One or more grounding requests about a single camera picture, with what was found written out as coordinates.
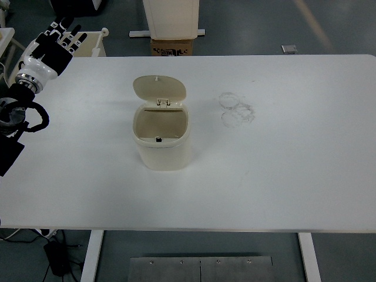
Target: small trash can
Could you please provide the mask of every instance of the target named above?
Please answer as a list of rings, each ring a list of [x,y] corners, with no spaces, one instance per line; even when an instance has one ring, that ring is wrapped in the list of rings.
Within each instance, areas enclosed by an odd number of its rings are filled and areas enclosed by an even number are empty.
[[[190,118],[182,104],[186,88],[168,76],[141,76],[133,88],[146,103],[133,120],[133,138],[144,164],[152,170],[179,170],[191,158]]]

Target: trash bin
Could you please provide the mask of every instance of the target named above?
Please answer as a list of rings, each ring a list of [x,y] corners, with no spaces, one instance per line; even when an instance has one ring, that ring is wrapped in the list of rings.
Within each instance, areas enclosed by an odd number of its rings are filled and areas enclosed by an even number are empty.
[[[146,103],[133,120],[133,138],[144,164],[152,170],[179,170],[191,158],[190,118],[182,104],[186,88],[168,76],[141,76],[133,88]]]
[[[143,0],[150,37],[194,39],[199,27],[199,0]]]

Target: floor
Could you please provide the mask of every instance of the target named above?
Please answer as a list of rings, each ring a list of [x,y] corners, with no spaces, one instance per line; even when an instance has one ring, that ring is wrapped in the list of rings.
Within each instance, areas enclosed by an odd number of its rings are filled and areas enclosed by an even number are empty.
[[[147,30],[141,1],[107,0],[100,14],[75,19],[86,31],[107,27],[107,56],[148,56],[150,39],[129,38],[129,31]],[[11,0],[7,27],[28,45],[55,19],[48,0]],[[283,55],[282,44],[295,44],[299,54],[376,55],[376,2],[373,0],[202,0],[193,55]],[[7,237],[14,230],[0,230]],[[66,230],[70,258],[85,259],[90,232]],[[57,233],[62,240],[62,232]],[[30,241],[36,234],[21,230],[12,240]],[[375,281],[374,234],[313,234],[323,282]],[[0,281],[42,281],[48,266],[43,246],[0,241]],[[305,281],[297,235],[294,233],[105,232],[96,281],[127,281],[130,257],[140,256],[272,256],[276,281]],[[80,269],[72,264],[79,279]],[[51,271],[45,281],[62,281]],[[74,281],[67,274],[64,281]]]

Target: bin lid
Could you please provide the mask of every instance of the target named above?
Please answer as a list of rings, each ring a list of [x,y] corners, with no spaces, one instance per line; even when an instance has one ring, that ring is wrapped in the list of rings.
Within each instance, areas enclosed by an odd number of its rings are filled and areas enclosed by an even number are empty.
[[[169,76],[141,76],[133,81],[133,88],[138,97],[147,101],[168,99],[169,102],[176,103],[187,96],[184,84]]]

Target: hinge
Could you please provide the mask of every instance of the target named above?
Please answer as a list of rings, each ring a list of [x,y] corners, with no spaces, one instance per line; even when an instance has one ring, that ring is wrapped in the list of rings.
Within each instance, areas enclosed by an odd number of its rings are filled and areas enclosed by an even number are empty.
[[[160,108],[166,108],[170,105],[171,104],[168,99],[157,99],[157,106],[159,106]]]

